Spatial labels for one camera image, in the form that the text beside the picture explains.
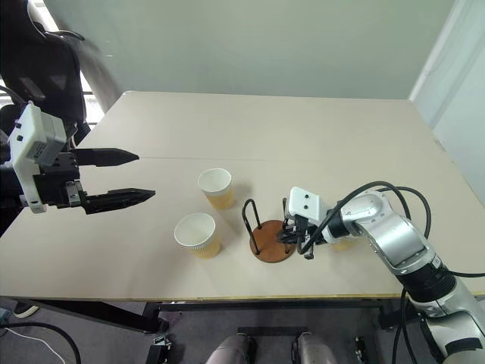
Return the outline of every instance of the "white cable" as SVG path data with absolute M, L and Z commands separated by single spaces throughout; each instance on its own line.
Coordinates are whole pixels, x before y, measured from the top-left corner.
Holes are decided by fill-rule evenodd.
M 62 364 L 66 364 L 66 361 L 62 358 L 62 356 L 60 356 L 59 354 L 57 354 L 54 349 L 52 349 L 50 347 L 49 344 L 47 344 L 44 340 L 42 339 L 38 339 L 37 337 L 30 337 L 30 336 L 26 336 L 26 335 L 22 335 L 22 334 L 19 334 L 18 332 L 16 331 L 13 331 L 11 328 L 5 328 L 6 330 L 9 330 L 12 334 L 16 334 L 17 336 L 20 336 L 20 337 L 25 337 L 26 339 L 32 339 L 32 340 L 37 340 L 37 341 L 40 341 L 41 343 L 44 343 L 49 350 L 51 350 L 56 356 L 58 356 L 58 358 L 62 361 Z

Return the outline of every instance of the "tabletop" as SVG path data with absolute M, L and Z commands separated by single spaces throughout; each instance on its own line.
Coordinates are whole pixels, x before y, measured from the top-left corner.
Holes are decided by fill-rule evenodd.
M 89 194 L 156 190 L 128 209 L 24 209 L 0 238 L 0 295 L 79 300 L 396 297 L 399 282 L 365 241 L 317 246 L 268 264 L 251 253 L 241 208 L 253 198 L 262 221 L 282 218 L 293 186 L 329 205 L 372 180 L 414 187 L 430 202 L 430 242 L 450 269 L 483 271 L 477 227 L 485 209 L 405 100 L 319 99 L 188 93 L 124 93 L 80 147 L 117 147 L 139 161 L 81 168 Z M 207 168 L 233 175 L 236 204 L 215 210 L 197 187 Z M 406 196 L 424 229 L 418 199 Z M 390 195 L 396 211 L 402 212 Z M 222 242 L 200 259 L 174 239 L 176 223 L 207 212 Z M 485 279 L 464 279 L 476 294 Z

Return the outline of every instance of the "black chair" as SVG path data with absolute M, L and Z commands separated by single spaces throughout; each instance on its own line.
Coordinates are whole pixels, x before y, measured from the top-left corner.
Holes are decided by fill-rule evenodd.
M 33 22 L 27 0 L 0 0 L 0 74 L 24 100 L 64 122 L 76 144 L 90 131 L 80 80 L 80 64 L 69 41 L 74 32 L 46 32 Z M 2 126 L 10 125 L 6 120 Z

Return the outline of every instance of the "round wooden base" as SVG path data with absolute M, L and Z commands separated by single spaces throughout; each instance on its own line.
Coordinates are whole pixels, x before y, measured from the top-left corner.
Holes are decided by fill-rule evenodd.
M 282 224 L 283 222 L 279 220 L 268 220 L 261 224 L 261 229 L 256 228 L 252 231 L 259 254 L 256 254 L 255 244 L 252 241 L 249 241 L 249 245 L 256 258 L 266 263 L 278 263 L 293 254 L 296 249 L 295 244 L 285 245 L 277 240 Z

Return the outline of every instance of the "paper cup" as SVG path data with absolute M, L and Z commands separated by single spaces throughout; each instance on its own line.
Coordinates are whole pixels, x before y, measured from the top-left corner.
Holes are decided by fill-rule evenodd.
M 187 215 L 175 227 L 175 240 L 195 256 L 212 258 L 219 253 L 221 244 L 215 234 L 215 221 L 209 214 L 196 212 Z
M 229 171 L 222 168 L 212 168 L 201 173 L 198 185 L 216 209 L 227 209 L 234 204 L 231 180 Z

